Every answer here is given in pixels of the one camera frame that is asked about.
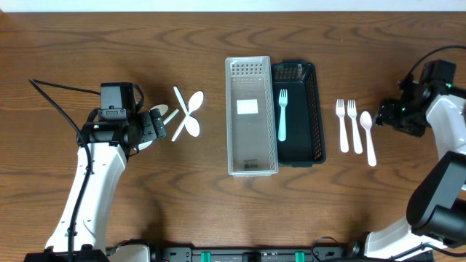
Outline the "white plastic spoon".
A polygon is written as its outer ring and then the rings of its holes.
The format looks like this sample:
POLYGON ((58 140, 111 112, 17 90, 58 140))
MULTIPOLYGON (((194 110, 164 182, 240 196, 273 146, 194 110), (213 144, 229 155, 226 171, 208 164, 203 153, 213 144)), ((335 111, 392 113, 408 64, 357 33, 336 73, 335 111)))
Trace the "white plastic spoon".
MULTIPOLYGON (((167 125, 178 114, 178 112, 179 112, 179 110, 176 109, 167 118, 165 118, 164 121, 163 121, 164 125, 167 125)), ((141 144, 138 145, 138 149, 140 151, 144 150, 145 148, 149 147, 151 144, 152 144, 151 141, 141 143, 141 144)))
POLYGON ((160 112, 160 115, 164 116, 168 111, 168 106, 165 105, 165 104, 159 104, 159 105, 153 106, 151 108, 151 111, 154 110, 154 109, 158 109, 159 112, 160 112))

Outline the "white plastic fork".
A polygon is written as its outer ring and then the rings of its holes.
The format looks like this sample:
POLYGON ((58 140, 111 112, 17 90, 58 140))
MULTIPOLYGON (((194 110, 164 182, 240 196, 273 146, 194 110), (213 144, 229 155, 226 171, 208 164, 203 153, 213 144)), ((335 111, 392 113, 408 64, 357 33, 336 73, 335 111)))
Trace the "white plastic fork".
POLYGON ((343 99, 337 99, 336 100, 336 115, 339 118, 340 150, 343 153, 347 153, 349 151, 349 143, 348 143, 346 125, 345 125, 345 121, 344 121, 345 109, 344 109, 344 100, 343 99))
POLYGON ((363 146, 362 141, 360 139, 360 133, 358 129, 357 123, 357 108, 355 100, 348 100, 347 102, 347 114, 351 119, 352 122, 352 140, 353 140, 353 148, 356 154, 363 153, 363 146))

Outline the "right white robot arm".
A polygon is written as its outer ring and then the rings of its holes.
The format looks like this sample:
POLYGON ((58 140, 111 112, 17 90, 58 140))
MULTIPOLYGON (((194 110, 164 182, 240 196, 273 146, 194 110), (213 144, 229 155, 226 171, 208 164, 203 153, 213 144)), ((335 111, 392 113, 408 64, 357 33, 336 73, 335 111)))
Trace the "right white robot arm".
POLYGON ((408 201, 406 216, 364 236, 349 255, 404 261, 431 250, 465 245, 465 90, 453 85, 456 66, 425 63, 419 81, 408 75, 398 99, 385 99, 375 122, 420 137, 431 128, 439 161, 408 201))

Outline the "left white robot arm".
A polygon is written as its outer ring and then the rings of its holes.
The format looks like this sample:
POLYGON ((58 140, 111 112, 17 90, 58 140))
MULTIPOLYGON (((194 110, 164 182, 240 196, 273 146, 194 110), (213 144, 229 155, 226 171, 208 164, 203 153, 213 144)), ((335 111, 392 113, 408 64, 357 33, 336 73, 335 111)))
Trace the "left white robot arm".
POLYGON ((78 163, 65 209, 45 247, 56 253, 85 247, 106 249, 106 229, 114 193, 130 152, 166 136, 157 109, 107 116, 95 109, 81 129, 78 163))

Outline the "pale pink plastic spoon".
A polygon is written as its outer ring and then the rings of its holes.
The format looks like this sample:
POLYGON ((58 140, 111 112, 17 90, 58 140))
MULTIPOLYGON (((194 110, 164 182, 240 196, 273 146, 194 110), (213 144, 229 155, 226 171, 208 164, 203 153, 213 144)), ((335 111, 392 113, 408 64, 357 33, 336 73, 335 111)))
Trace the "pale pink plastic spoon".
POLYGON ((367 150, 368 164, 371 167, 375 167, 377 165, 377 161, 376 161, 376 154, 374 150, 374 143, 373 143, 372 136, 371 136, 371 128, 372 128, 373 122, 372 122, 371 115, 369 114, 368 111, 364 111, 360 115, 360 124, 366 132, 366 150, 367 150))

